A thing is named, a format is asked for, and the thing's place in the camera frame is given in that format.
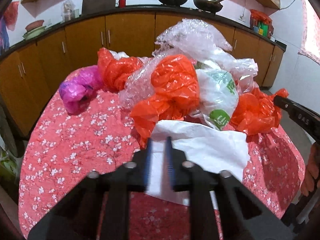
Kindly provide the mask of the person's right hand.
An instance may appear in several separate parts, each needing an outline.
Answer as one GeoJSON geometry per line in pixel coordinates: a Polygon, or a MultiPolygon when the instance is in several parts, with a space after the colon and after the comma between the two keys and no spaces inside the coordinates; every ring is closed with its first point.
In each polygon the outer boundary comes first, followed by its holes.
{"type": "Polygon", "coordinates": [[[315,180],[319,176],[319,165],[316,163],[316,155],[319,153],[319,144],[313,143],[310,150],[308,164],[305,168],[305,177],[301,185],[301,192],[308,196],[315,189],[315,180]]]}

